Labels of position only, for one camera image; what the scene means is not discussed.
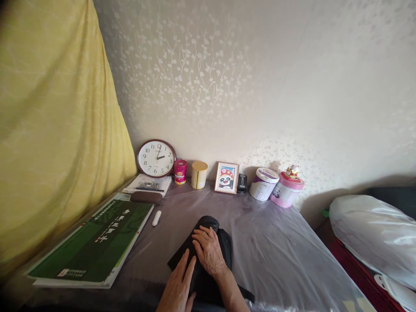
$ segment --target picture frame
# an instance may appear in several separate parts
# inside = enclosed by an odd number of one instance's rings
[[[238,164],[218,162],[214,191],[228,194],[237,194],[239,172],[240,165]]]

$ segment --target pen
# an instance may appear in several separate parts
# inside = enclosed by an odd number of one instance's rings
[[[156,192],[164,192],[165,190],[159,190],[156,188],[134,188],[134,189],[139,189],[139,190],[143,190],[143,191],[156,191]]]

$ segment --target yellow curtain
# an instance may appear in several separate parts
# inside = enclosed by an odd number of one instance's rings
[[[92,0],[11,0],[0,23],[4,279],[136,164]]]

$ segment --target black cloth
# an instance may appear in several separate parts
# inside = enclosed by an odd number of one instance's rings
[[[233,263],[233,240],[231,236],[224,231],[223,229],[219,228],[219,222],[211,216],[204,216],[195,225],[193,230],[199,229],[199,226],[202,225],[205,228],[212,228],[218,236],[218,241],[220,243],[222,256],[224,257],[225,264],[227,267],[232,271],[232,263]],[[182,255],[185,253],[186,249],[189,249],[189,258],[188,263],[186,266],[188,267],[189,263],[193,256],[196,256],[196,250],[192,243],[193,238],[192,235],[194,231],[190,233],[190,235],[185,239],[182,246],[177,250],[177,252],[173,255],[173,257],[169,260],[168,266],[173,271],[176,266],[178,265],[179,261],[182,258]],[[241,294],[244,298],[250,300],[254,303],[254,295],[250,293],[248,290],[238,286],[240,288]],[[189,287],[189,294],[192,294],[196,291],[196,299],[204,301],[206,303],[214,304],[217,306],[224,307],[224,303],[222,302],[221,293],[218,288],[217,283],[215,280],[205,271],[202,267],[199,260],[196,261],[194,273],[191,279],[191,285]]]
[[[369,188],[367,193],[416,220],[416,186]]]

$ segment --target green book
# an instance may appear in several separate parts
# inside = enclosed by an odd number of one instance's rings
[[[26,275],[39,287],[110,288],[152,210],[117,193]]]

